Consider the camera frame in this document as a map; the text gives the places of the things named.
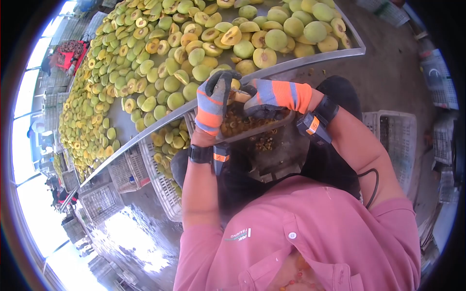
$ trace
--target metal rail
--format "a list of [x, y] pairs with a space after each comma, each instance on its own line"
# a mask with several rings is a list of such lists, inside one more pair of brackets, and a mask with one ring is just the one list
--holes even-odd
[[[337, 50], [333, 52], [309, 55], [309, 56], [302, 57], [299, 59], [284, 61], [274, 66], [255, 71], [247, 76], [244, 76], [241, 79], [241, 83], [247, 84], [252, 79], [263, 79], [263, 78], [266, 78], [266, 77], [269, 77], [275, 74], [280, 74], [283, 72], [301, 68], [301, 67], [304, 67], [310, 64], [319, 63], [322, 61], [329, 61], [329, 60], [335, 60], [335, 59], [346, 58], [346, 57], [351, 57], [351, 56], [364, 55], [366, 53], [366, 46], [364, 45], [361, 37], [356, 32], [354, 26], [348, 20], [346, 15], [341, 11], [341, 9], [337, 5], [335, 5], [335, 8], [342, 15], [342, 19], [346, 23], [347, 30], [351, 31], [351, 34], [354, 37], [354, 40], [356, 41], [359, 48]], [[181, 106], [180, 108], [174, 110], [173, 112], [163, 117], [162, 119], [156, 121], [151, 126], [149, 126], [145, 130], [137, 134], [135, 137], [133, 137], [127, 143], [125, 143], [119, 150], [117, 150], [114, 154], [112, 154], [107, 160], [105, 160], [97, 169], [95, 169], [94, 172], [92, 172], [92, 174], [81, 184], [80, 187], [83, 187], [84, 185], [86, 185], [93, 177], [99, 174], [100, 171], [102, 171], [108, 164], [110, 164], [113, 160], [115, 160], [119, 155], [124, 153], [126, 150], [128, 150], [132, 146], [136, 145], [140, 140], [148, 136], [151, 132], [158, 130], [162, 128], [163, 126], [165, 126], [166, 124], [178, 119], [180, 116], [196, 108], [197, 105], [198, 105], [197, 100], [192, 100], [186, 103], [185, 105]]]

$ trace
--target bin of peach pits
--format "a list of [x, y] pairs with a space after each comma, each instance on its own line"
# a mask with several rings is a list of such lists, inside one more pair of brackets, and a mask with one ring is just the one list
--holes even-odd
[[[284, 126], [295, 118], [295, 112], [288, 109], [283, 110], [283, 119], [256, 119], [253, 117], [244, 117], [242, 114], [243, 103], [234, 102], [229, 105], [226, 110], [226, 115], [220, 126], [220, 133], [217, 135], [218, 142], [235, 142], [243, 138], [257, 135]], [[196, 126], [194, 119], [196, 118], [197, 108], [185, 114], [186, 124], [188, 128], [194, 130]]]

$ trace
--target gloved hand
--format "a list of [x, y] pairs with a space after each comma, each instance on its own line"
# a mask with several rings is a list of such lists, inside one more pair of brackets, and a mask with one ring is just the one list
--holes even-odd
[[75, 68], [76, 68], [75, 65], [71, 65], [68, 69], [68, 72], [66, 72], [66, 76], [72, 77], [73, 74], [75, 73]]
[[280, 119], [279, 110], [284, 108], [304, 114], [311, 101], [312, 88], [308, 84], [253, 79], [246, 87], [250, 86], [257, 93], [244, 104], [244, 113], [258, 119]]
[[241, 79], [234, 70], [221, 70], [202, 83], [197, 90], [198, 114], [196, 125], [210, 135], [217, 135], [226, 113], [226, 101], [232, 79]]

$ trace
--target pink shirt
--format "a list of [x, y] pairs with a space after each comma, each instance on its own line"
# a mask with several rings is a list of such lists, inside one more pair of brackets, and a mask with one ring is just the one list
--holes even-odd
[[265, 290], [294, 246], [326, 290], [415, 290], [419, 237], [411, 202], [367, 211], [349, 193], [302, 176], [274, 186], [222, 232], [181, 236], [174, 290]]

